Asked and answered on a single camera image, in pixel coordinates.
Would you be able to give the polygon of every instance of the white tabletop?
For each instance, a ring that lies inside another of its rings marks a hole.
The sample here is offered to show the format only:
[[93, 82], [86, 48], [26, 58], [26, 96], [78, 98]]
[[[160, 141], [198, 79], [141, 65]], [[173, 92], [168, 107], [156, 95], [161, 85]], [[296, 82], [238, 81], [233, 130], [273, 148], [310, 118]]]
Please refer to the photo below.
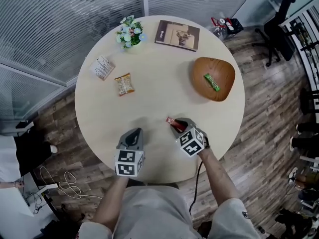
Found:
[[[155, 44], [159, 21], [169, 20], [200, 28], [197, 52]], [[148, 36], [140, 54], [120, 51], [115, 41], [117, 27], [106, 34], [86, 57], [76, 85], [75, 109], [81, 132], [92, 151], [114, 169], [114, 155], [122, 134], [135, 127], [144, 130], [145, 163], [137, 179], [169, 183], [195, 176], [199, 159], [180, 151], [166, 117], [187, 117], [208, 134], [210, 145], [220, 159], [233, 143], [240, 128], [245, 93], [235, 59], [227, 47], [202, 26], [178, 17], [139, 18]], [[90, 66], [99, 55], [115, 64], [105, 81]], [[199, 57], [225, 60], [236, 76], [232, 90], [223, 102], [200, 96], [193, 88], [189, 72]], [[133, 93], [118, 96], [114, 78], [131, 73]]]

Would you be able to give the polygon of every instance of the green snack bar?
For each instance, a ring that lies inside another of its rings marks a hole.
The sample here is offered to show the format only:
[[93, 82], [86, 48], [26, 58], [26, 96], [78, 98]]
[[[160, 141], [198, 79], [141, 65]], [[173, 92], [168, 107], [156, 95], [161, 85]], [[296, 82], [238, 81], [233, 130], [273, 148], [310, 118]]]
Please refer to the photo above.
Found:
[[211, 86], [214, 88], [214, 90], [220, 91], [220, 87], [217, 85], [217, 83], [214, 81], [214, 79], [210, 76], [210, 74], [205, 74], [204, 77], [206, 80], [208, 80], [208, 82], [211, 84]]

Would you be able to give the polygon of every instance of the wrist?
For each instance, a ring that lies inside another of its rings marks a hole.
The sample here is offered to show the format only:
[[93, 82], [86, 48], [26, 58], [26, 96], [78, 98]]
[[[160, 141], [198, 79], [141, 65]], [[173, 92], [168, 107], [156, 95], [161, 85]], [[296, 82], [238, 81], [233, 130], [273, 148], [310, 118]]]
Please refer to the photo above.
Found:
[[211, 155], [214, 155], [214, 153], [210, 148], [204, 149], [198, 154], [202, 161], [205, 161]]
[[121, 184], [127, 184], [129, 182], [129, 177], [117, 175], [115, 181]]

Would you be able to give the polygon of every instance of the snack bag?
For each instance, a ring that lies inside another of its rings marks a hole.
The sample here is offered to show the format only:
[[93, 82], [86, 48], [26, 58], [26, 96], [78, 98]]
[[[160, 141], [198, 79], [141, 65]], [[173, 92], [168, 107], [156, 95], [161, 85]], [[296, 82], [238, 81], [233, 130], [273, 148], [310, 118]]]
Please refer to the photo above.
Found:
[[119, 95], [125, 95], [130, 92], [134, 92], [132, 83], [131, 83], [131, 74], [125, 74], [122, 75], [121, 77], [115, 78], [116, 82], [118, 83], [119, 86]]
[[90, 69], [97, 77], [104, 81], [114, 68], [115, 66], [112, 62], [100, 55], [91, 65]]

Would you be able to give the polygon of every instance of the gray shirt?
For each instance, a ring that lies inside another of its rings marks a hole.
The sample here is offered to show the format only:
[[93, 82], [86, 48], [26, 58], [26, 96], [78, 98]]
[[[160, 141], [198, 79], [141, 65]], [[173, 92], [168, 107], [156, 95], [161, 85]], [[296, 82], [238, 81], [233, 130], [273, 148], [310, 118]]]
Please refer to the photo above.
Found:
[[[94, 222], [82, 224], [79, 239], [111, 239], [112, 232]], [[201, 239], [194, 230], [186, 202], [178, 189], [139, 186], [125, 190], [114, 239]], [[229, 199], [212, 219], [209, 239], [258, 239], [244, 204]]]

